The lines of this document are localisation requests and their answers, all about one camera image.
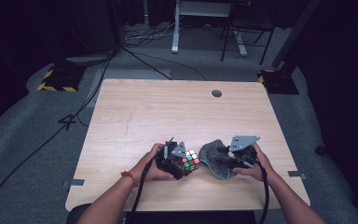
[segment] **gray carpet floor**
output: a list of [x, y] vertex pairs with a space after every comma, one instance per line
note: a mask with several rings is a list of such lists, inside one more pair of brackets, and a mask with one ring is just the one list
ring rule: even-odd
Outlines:
[[[228, 46], [225, 60], [220, 62], [223, 40], [219, 39], [221, 30], [215, 28], [184, 29], [178, 54], [171, 53], [171, 35], [129, 50], [148, 55], [137, 54], [156, 69], [170, 71], [175, 80], [203, 80], [204, 76], [207, 80], [257, 82], [257, 72], [272, 68], [270, 64], [290, 31], [277, 29], [263, 65], [258, 64], [261, 48], [247, 47], [248, 56], [241, 57], [234, 45]], [[254, 37], [244, 34], [243, 38], [252, 41]], [[47, 64], [31, 76], [27, 84], [29, 94], [0, 118], [0, 183], [61, 128], [58, 120], [75, 114], [101, 72], [101, 65], [88, 67], [78, 92], [38, 91], [37, 86], [49, 67]], [[117, 54], [108, 69], [151, 70], [124, 50]], [[125, 78], [134, 77], [129, 72]], [[293, 79], [299, 95], [276, 94], [269, 95], [269, 99], [298, 170], [308, 177], [303, 182], [311, 207], [328, 223], [358, 223], [358, 209], [351, 202], [348, 183], [328, 155], [321, 157], [314, 152], [323, 140], [307, 95], [305, 78], [297, 69]], [[65, 223], [68, 189], [63, 188], [62, 183], [74, 175], [92, 112], [92, 106], [86, 107], [68, 131], [58, 133], [0, 189], [0, 223]], [[259, 220], [261, 211], [255, 213]], [[285, 223], [282, 211], [270, 210], [266, 223]]]

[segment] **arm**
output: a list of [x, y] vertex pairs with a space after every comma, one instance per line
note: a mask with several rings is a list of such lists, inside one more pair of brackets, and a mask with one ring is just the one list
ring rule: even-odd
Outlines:
[[[153, 158], [163, 144], [155, 144], [138, 163], [130, 169], [130, 173], [138, 181], [141, 179], [142, 171], [145, 165]], [[152, 166], [147, 172], [145, 181], [152, 179], [169, 179], [172, 175], [160, 171], [153, 161]], [[128, 176], [122, 176], [115, 185], [101, 195], [89, 208], [84, 212], [78, 223], [117, 223], [123, 210], [124, 204], [130, 196], [135, 183]]]
[[[257, 143], [253, 144], [257, 152], [257, 157], [261, 164], [267, 171], [268, 184], [281, 205], [284, 217], [287, 223], [325, 223], [290, 187], [287, 183], [275, 172], [272, 168], [269, 159], [261, 151]], [[243, 169], [234, 168], [237, 174], [250, 175], [254, 179], [262, 181], [262, 175], [259, 168]]]

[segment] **yellow and black striped tape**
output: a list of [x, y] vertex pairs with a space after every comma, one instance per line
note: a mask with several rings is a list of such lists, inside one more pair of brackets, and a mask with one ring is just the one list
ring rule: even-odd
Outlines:
[[51, 77], [54, 74], [54, 66], [50, 67], [45, 77], [43, 78], [40, 85], [37, 87], [39, 91], [78, 91], [77, 84], [74, 86], [71, 85], [60, 85], [58, 83], [52, 84]]
[[276, 71], [274, 71], [274, 70], [268, 70], [268, 69], [258, 71], [258, 72], [257, 72], [257, 79], [258, 79], [258, 82], [260, 82], [261, 84], [263, 84], [263, 85], [264, 85], [263, 73], [274, 73], [274, 72], [276, 72]]

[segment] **white table leg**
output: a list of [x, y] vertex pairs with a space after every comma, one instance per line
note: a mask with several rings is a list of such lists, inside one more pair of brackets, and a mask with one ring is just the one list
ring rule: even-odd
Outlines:
[[173, 31], [173, 40], [172, 40], [172, 53], [178, 53], [179, 51], [179, 15], [180, 15], [180, 0], [176, 0], [176, 9], [175, 9], [175, 29]]
[[235, 37], [235, 40], [237, 41], [237, 46], [238, 46], [238, 49], [240, 50], [240, 54], [241, 56], [245, 57], [248, 55], [248, 52], [246, 51], [246, 48], [245, 46], [243, 45], [243, 41], [242, 41], [242, 32], [237, 32], [237, 31], [234, 31], [234, 37]]

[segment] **cable on floor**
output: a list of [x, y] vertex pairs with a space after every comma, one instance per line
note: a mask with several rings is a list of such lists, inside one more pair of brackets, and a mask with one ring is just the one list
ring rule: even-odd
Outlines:
[[194, 71], [196, 71], [200, 76], [202, 76], [203, 77], [203, 79], [206, 81], [207, 79], [206, 79], [206, 77], [199, 71], [199, 70], [197, 70], [197, 69], [195, 69], [194, 67], [191, 67], [191, 66], [188, 66], [188, 65], [185, 65], [185, 64], [183, 64], [183, 63], [177, 63], [177, 62], [174, 62], [174, 61], [170, 61], [170, 60], [166, 60], [166, 59], [162, 59], [162, 58], [159, 58], [159, 57], [155, 57], [155, 56], [150, 56], [150, 55], [147, 55], [147, 54], [143, 54], [143, 53], [137, 53], [137, 52], [133, 52], [133, 54], [139, 54], [139, 55], [143, 55], [143, 56], [145, 56], [145, 57], [149, 57], [149, 58], [154, 58], [154, 59], [159, 59], [159, 60], [162, 60], [162, 61], [164, 61], [164, 62], [168, 62], [168, 63], [176, 63], [176, 64], [179, 64], [179, 65], [182, 65], [182, 66], [184, 66], [184, 67], [187, 67], [187, 68], [190, 68], [190, 69], [192, 69], [192, 70], [194, 70]]
[[167, 37], [168, 35], [173, 35], [173, 33], [164, 34], [165, 32], [171, 30], [173, 25], [174, 25], [174, 23], [171, 24], [170, 26], [168, 26], [167, 28], [161, 29], [162, 31], [156, 31], [156, 28], [155, 28], [155, 30], [151, 34], [147, 33], [147, 31], [150, 30], [150, 29], [148, 29], [142, 35], [124, 36], [124, 46], [127, 48], [144, 47], [154, 40], [160, 40], [160, 39]]
[[123, 48], [125, 51], [127, 51], [130, 55], [132, 55], [134, 58], [138, 59], [141, 63], [144, 63], [146, 66], [150, 67], [151, 69], [155, 70], [156, 72], [160, 73], [162, 76], [166, 77], [168, 80], [172, 80], [170, 77], [166, 76], [162, 72], [160, 72], [157, 68], [153, 67], [152, 65], [146, 63], [144, 60], [140, 59], [138, 56], [136, 56], [131, 51], [127, 50], [126, 48]]
[[112, 59], [114, 58], [115, 54], [112, 54], [111, 57], [109, 58], [109, 60], [104, 64], [104, 69], [103, 69], [103, 73], [101, 75], [101, 78], [97, 84], [97, 87], [94, 89], [94, 91], [92, 92], [92, 94], [89, 96], [89, 98], [87, 98], [87, 100], [83, 103], [83, 105], [81, 107], [79, 107], [79, 109], [77, 110], [77, 112], [71, 116], [71, 118], [69, 118], [69, 120], [64, 123], [61, 128], [55, 132], [47, 141], [45, 141], [40, 147], [38, 147], [36, 150], [34, 150], [29, 156], [27, 156], [22, 162], [20, 162], [6, 177], [5, 179], [0, 183], [0, 189], [5, 185], [5, 183], [13, 176], [13, 174], [18, 171], [20, 169], [20, 167], [23, 166], [24, 163], [26, 163], [29, 159], [31, 159], [33, 157], [34, 154], [36, 154], [38, 151], [40, 151], [45, 145], [47, 145], [55, 136], [57, 136], [75, 117], [77, 117], [77, 115], [87, 106], [87, 104], [92, 100], [92, 98], [94, 97], [94, 95], [97, 93], [98, 89], [100, 88], [102, 82], [103, 82], [103, 77], [104, 74], [106, 72], [106, 68], [107, 66], [110, 64], [110, 62], [112, 61]]
[[66, 16], [65, 12], [63, 11], [62, 7], [60, 6], [60, 4], [58, 3], [57, 0], [54, 0], [57, 8], [60, 10], [62, 16], [65, 18], [66, 23], [69, 25], [69, 27], [71, 28], [72, 33], [75, 35], [76, 39], [79, 41], [79, 43], [81, 45], [83, 45], [84, 48], [90, 50], [93, 53], [97, 53], [100, 54], [98, 55], [99, 57], [102, 56], [101, 59], [96, 59], [96, 60], [88, 60], [88, 61], [74, 61], [73, 59], [71, 60], [71, 58], [66, 59], [66, 61], [68, 63], [72, 63], [75, 66], [93, 66], [96, 64], [100, 64], [100, 63], [105, 63], [109, 60], [110, 56], [112, 54], [116, 54], [117, 52], [117, 48], [114, 47], [111, 50], [108, 51], [99, 51], [97, 49], [91, 48], [88, 44], [86, 44], [83, 39], [80, 37], [80, 35], [77, 33], [77, 31], [75, 30], [75, 27], [72, 25], [72, 23], [69, 21], [68, 17]]

